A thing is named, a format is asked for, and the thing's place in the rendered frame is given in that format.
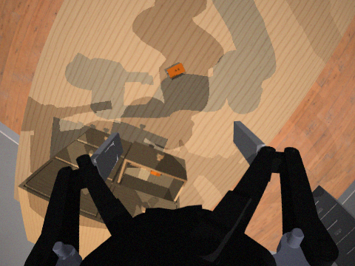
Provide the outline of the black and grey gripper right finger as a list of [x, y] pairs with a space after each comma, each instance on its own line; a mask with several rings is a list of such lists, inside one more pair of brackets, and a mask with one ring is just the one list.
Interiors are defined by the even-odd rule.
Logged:
[[235, 228], [246, 228], [271, 181], [280, 174], [283, 236], [272, 256], [277, 266], [332, 266], [339, 250], [317, 214], [314, 197], [298, 149], [284, 152], [266, 146], [241, 121], [234, 121], [233, 142], [250, 165], [233, 191], [229, 190], [187, 239], [189, 258], [209, 265], [220, 254]]

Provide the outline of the small brown wooden chest of drawers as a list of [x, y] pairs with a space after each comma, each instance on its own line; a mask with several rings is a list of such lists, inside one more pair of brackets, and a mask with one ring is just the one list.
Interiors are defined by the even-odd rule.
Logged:
[[[86, 130], [83, 134], [85, 134], [87, 131], [89, 131], [91, 128]], [[80, 136], [82, 136], [81, 134]], [[79, 136], [79, 137], [80, 137]], [[74, 141], [77, 141], [77, 137]], [[70, 144], [72, 144], [74, 141], [72, 141]], [[68, 144], [66, 147], [68, 147], [70, 144]], [[62, 150], [60, 150], [59, 153], [61, 153], [63, 150], [65, 150], [64, 147]], [[55, 156], [57, 156], [59, 153], [57, 153]], [[25, 185], [32, 179], [34, 178], [35, 175], [37, 175], [42, 169], [44, 169], [47, 165], [49, 165], [53, 160], [57, 161], [61, 164], [64, 164], [66, 166], [70, 166], [66, 163], [63, 163], [59, 160], [57, 160], [53, 156], [51, 159], [49, 159], [44, 165], [42, 165], [39, 169], [37, 169], [34, 173], [32, 173], [24, 182], [22, 182], [18, 186], [18, 195], [19, 195], [19, 200], [20, 200], [20, 205], [21, 205], [21, 213], [24, 221], [24, 227], [27, 235], [27, 240], [36, 243], [38, 238], [41, 235], [42, 227], [44, 224], [44, 218], [45, 214], [47, 212], [47, 207], [49, 204], [50, 199], [37, 194], [34, 191], [31, 191], [30, 189], [26, 188]], [[124, 162], [124, 159], [123, 159]], [[123, 166], [123, 162], [121, 164], [121, 169]], [[76, 167], [70, 166], [71, 168], [77, 169]], [[120, 171], [118, 172], [117, 177], [115, 178], [114, 182], [111, 182], [109, 180], [106, 180], [108, 183], [111, 184], [110, 191], [113, 193], [115, 187], [118, 185], [122, 188], [129, 189], [131, 191], [138, 192], [140, 194], [147, 195], [149, 197], [154, 197], [159, 200], [163, 200], [166, 202], [174, 203], [176, 204], [176, 209], [180, 207], [180, 198], [178, 197], [176, 202], [172, 202], [166, 199], [162, 199], [160, 197], [155, 197], [150, 194], [146, 194], [144, 192], [136, 191], [132, 188], [128, 188], [123, 185], [117, 184], [118, 178], [120, 176]], [[79, 254], [82, 257], [82, 260], [90, 254], [94, 249], [96, 249], [99, 245], [101, 245], [104, 241], [106, 241], [109, 237], [111, 237], [111, 234], [109, 233], [107, 227], [104, 224], [104, 221], [101, 220], [101, 215], [98, 213], [97, 217], [93, 217], [84, 213], [80, 212], [79, 215]]]

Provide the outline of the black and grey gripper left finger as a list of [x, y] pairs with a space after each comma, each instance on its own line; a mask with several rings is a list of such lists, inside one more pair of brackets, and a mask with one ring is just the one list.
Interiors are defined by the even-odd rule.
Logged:
[[153, 261], [155, 248], [149, 234], [105, 183], [123, 152], [119, 132], [113, 132], [92, 156], [83, 154], [76, 158], [79, 169], [67, 166], [58, 171], [41, 235], [24, 266], [80, 265], [79, 215], [83, 188], [88, 188], [127, 261], [132, 266], [147, 266]]

